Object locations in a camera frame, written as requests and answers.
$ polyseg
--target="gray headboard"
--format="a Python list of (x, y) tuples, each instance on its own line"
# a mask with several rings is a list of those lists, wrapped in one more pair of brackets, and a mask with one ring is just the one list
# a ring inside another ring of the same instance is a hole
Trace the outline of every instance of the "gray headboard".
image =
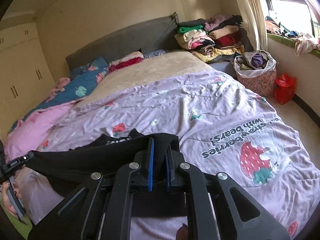
[(179, 22), (176, 13), (125, 27), (110, 33), (66, 57), (70, 70), (85, 65), (95, 57), (103, 57), (107, 63), (120, 59), (131, 52), (143, 54), (157, 49), (179, 49), (174, 38)]

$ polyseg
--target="beige bedspread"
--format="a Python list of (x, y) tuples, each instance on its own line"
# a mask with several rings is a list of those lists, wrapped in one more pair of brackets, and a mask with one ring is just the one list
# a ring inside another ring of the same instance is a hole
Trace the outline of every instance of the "beige bedspread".
[(175, 51), (148, 58), (107, 75), (92, 94), (76, 106), (85, 106), (122, 89), (206, 70), (212, 68), (187, 51)]

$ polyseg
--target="white curtain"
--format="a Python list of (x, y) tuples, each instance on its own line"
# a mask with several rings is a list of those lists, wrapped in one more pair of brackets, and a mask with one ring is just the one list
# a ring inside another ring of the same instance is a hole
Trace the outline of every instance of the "white curtain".
[(247, 31), (254, 49), (268, 50), (266, 23), (260, 0), (237, 0), (243, 19), (243, 28)]

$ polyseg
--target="human hand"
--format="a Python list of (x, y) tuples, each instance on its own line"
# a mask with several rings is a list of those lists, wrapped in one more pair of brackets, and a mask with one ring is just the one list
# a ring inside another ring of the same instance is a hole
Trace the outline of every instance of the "human hand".
[[(16, 177), (18, 176), (18, 172), (16, 172), (16, 174), (14, 175), (14, 179), (16, 179)], [(12, 206), (10, 199), (8, 197), (8, 189), (10, 186), (10, 182), (5, 181), (4, 183), (2, 183), (2, 202), (3, 205), (5, 207), (5, 209), (14, 217), (17, 217), (17, 212), (15, 211), (14, 207)], [(19, 185), (18, 183), (15, 181), (13, 183), (13, 190), (17, 196), (17, 198), (21, 198), (21, 194), (20, 194), (20, 190), (19, 190)]]
[(182, 224), (176, 234), (176, 240), (188, 240), (188, 226), (186, 224)]

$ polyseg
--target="wardrobe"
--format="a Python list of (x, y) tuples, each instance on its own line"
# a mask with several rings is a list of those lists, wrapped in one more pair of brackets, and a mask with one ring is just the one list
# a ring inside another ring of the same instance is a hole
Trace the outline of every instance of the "wardrobe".
[(36, 23), (0, 31), (0, 139), (54, 86)]

